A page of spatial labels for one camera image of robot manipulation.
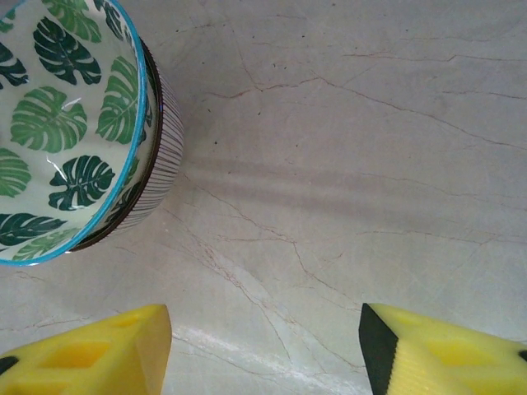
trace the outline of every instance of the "white countertop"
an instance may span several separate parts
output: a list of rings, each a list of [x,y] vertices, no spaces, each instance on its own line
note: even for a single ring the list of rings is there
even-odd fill
[[[122,3],[180,175],[125,236],[0,267],[2,351],[165,303],[164,394],[362,395],[363,302],[527,341],[527,2]]]

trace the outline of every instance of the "dark green leaf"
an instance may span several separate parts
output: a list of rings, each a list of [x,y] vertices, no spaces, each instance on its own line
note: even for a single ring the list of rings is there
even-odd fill
[[[127,27],[124,28],[124,37],[126,38],[126,42],[132,45],[132,35]]]
[[[100,11],[102,6],[105,4],[105,0],[93,0],[93,4],[96,6],[97,11]]]
[[[114,176],[110,166],[99,156],[71,159],[49,182],[52,187],[66,187],[62,192],[49,195],[49,205],[62,211],[88,207],[105,194]]]
[[[46,70],[76,85],[75,71],[88,85],[100,81],[99,63],[90,52],[62,27],[44,18],[33,33],[35,51]]]
[[[4,76],[11,85],[19,86],[28,80],[27,71],[22,62],[0,43],[0,76]]]
[[[133,176],[138,171],[138,165],[139,165],[139,159],[133,158],[132,167],[130,168],[130,171],[128,172],[128,176],[126,177],[126,181],[124,181],[123,189],[128,187],[128,184],[130,184],[130,181],[132,181]]]
[[[106,219],[106,224],[109,224],[119,218],[121,213],[126,210],[133,198],[139,193],[140,187],[141,183],[137,183],[133,185],[130,189],[124,191],[123,196],[119,199],[117,204],[115,204],[114,208],[112,208],[110,215]]]
[[[112,30],[115,37],[123,41],[123,28],[117,10],[110,3],[105,2],[106,25]]]
[[[26,212],[19,214],[0,214],[0,244],[7,247],[24,243],[27,240],[45,235],[59,228],[66,221],[47,216],[34,216]]]
[[[15,10],[12,9],[10,10],[7,14],[6,14],[6,17],[0,21],[0,33],[7,33],[9,30],[11,30],[13,28],[13,24],[9,21],[14,21],[15,20]]]
[[[151,127],[153,119],[154,119],[154,113],[152,111],[152,107],[150,106],[150,100],[148,99],[148,96],[147,96],[147,116],[145,117],[145,123],[148,125],[148,127]],[[147,130],[145,126],[143,125],[141,139],[139,140],[139,144],[142,144],[142,142],[144,142],[145,140],[147,140]]]

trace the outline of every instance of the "green leaf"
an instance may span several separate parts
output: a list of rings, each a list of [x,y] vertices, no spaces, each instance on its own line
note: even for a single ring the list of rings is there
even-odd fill
[[[83,40],[100,43],[99,26],[84,15],[84,11],[89,11],[84,0],[42,0],[42,2],[64,29]]]
[[[141,183],[137,183],[137,184],[134,184],[130,189],[124,191],[123,196],[119,199],[119,201],[112,208],[110,215],[105,221],[106,224],[109,224],[115,221],[117,218],[119,218],[123,210],[126,210],[128,205],[132,202],[135,196],[139,193],[140,187],[141,187]]]
[[[28,92],[13,113],[11,141],[31,150],[57,153],[74,147],[88,129],[80,103],[51,86]]]
[[[60,244],[71,239],[80,229],[67,229],[53,232],[50,235],[34,239],[22,247],[13,257],[13,261],[27,261],[35,257],[40,257],[48,251],[58,247]]]
[[[154,112],[152,111],[152,106],[150,105],[150,100],[148,99],[148,96],[147,96],[147,116],[145,117],[145,123],[148,125],[148,127],[151,127],[153,119],[154,119]],[[143,125],[141,139],[139,140],[139,145],[141,145],[142,142],[144,142],[145,140],[147,140],[147,130],[145,126]]]
[[[138,111],[138,70],[119,56],[111,72],[96,133],[109,142],[129,144]]]
[[[0,244],[11,247],[56,230],[66,221],[26,212],[0,214]]]
[[[105,0],[93,0],[93,4],[96,6],[97,11],[100,11],[102,6],[105,5]]]
[[[0,21],[0,33],[7,33],[9,30],[11,30],[13,28],[13,24],[8,22],[7,20],[9,21],[14,21],[15,20],[15,10],[12,9],[10,10],[7,14],[6,14],[6,17]]]
[[[0,195],[15,197],[31,180],[27,164],[14,152],[0,148]]]
[[[86,84],[99,83],[99,63],[62,27],[44,18],[37,25],[33,38],[40,62],[57,78],[76,85],[75,71],[78,71]]]
[[[13,86],[25,84],[28,80],[26,68],[20,59],[15,58],[2,43],[0,43],[0,76],[4,76]]]
[[[105,194],[114,176],[110,166],[99,156],[71,159],[49,182],[52,187],[66,187],[62,192],[49,195],[49,205],[62,211],[88,207]]]
[[[132,181],[133,176],[138,171],[138,165],[139,165],[139,159],[133,158],[132,167],[130,168],[130,171],[128,172],[128,176],[126,177],[126,181],[124,181],[123,189],[128,187],[128,184],[130,184],[130,181]]]
[[[124,28],[124,37],[126,38],[126,42],[132,45],[132,35],[130,34],[130,30],[127,27]]]
[[[106,25],[112,30],[115,37],[123,41],[123,28],[117,10],[110,3],[105,2]]]

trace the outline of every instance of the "yellow object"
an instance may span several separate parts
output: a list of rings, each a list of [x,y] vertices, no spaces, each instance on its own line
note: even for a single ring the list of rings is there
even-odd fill
[[[159,395],[172,333],[151,305],[17,348],[0,360],[2,395]]]
[[[374,395],[525,395],[527,346],[385,304],[359,327]]]

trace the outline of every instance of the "striped bowl exterior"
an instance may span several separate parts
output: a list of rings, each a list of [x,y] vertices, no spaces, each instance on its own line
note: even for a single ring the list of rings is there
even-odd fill
[[[156,65],[161,80],[161,144],[152,174],[131,212],[108,235],[121,235],[147,218],[170,191],[183,155],[183,124],[175,93]]]

